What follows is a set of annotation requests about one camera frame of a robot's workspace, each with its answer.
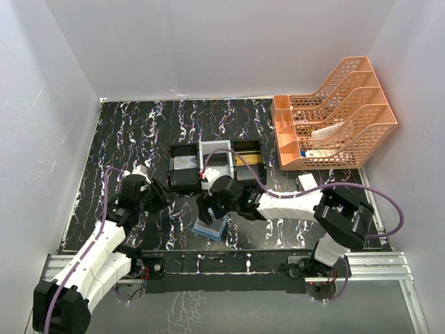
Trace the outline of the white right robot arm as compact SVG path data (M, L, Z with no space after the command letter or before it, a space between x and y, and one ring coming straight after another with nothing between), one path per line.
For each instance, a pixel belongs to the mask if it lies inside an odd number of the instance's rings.
M340 258L362 250L375 212L367 201L343 185L274 193L261 186L242 186L228 175L213 180L196 203L198 217L207 225L228 213L249 221L288 218L317 222L325 235L316 242L311 255L282 265L296 277L328 277Z

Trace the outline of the blue card holder wallet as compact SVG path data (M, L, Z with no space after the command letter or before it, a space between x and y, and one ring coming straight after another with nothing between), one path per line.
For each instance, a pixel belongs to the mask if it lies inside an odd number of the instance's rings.
M213 222L210 225L207 225L204 221L198 218L192 228L192 233L219 242L222 239L230 215L226 214L222 218L211 216L211 218L213 218Z

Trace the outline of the black card from holder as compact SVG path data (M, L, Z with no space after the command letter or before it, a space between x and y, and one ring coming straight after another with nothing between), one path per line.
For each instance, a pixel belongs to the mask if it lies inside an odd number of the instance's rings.
M229 164L227 153L225 151L208 154L204 156L207 159L207 166L211 168L225 167Z

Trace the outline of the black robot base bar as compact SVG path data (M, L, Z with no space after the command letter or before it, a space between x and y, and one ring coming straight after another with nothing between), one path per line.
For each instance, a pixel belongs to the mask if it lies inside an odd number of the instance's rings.
M304 294L311 283L338 283L350 277L343 260L334 275L298 273L308 250L172 250L143 251L144 269L118 281L118 286L141 286L146 294L167 292L283 291Z

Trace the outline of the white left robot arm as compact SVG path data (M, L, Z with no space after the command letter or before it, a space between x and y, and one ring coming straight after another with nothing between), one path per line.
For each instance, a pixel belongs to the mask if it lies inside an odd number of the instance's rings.
M124 241L143 214L157 214L176 196L142 172L125 173L119 191L104 196L102 219L85 244L51 280L33 291L38 333L85 333L93 310L118 281L143 271L141 250Z

